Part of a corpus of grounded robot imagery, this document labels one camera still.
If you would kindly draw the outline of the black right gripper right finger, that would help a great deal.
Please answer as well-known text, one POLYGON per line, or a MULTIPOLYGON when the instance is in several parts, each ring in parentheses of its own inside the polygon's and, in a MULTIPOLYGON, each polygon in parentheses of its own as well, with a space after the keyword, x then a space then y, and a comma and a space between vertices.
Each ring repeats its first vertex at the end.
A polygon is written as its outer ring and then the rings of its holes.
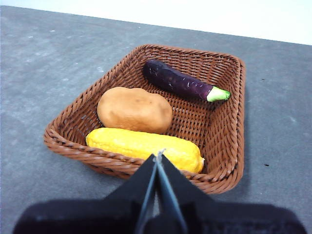
POLYGON ((220 202, 193 185, 163 153, 157 155, 165 208, 188 234, 305 234, 292 211, 270 204, 220 202))

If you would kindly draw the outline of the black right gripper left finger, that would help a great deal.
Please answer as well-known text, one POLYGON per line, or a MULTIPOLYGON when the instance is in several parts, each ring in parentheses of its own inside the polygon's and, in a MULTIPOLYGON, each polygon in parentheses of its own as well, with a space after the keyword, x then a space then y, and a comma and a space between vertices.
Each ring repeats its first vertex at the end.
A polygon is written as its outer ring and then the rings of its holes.
POLYGON ((50 200, 28 207, 15 234, 130 234, 136 227, 156 174, 155 156, 111 194, 102 199, 50 200))

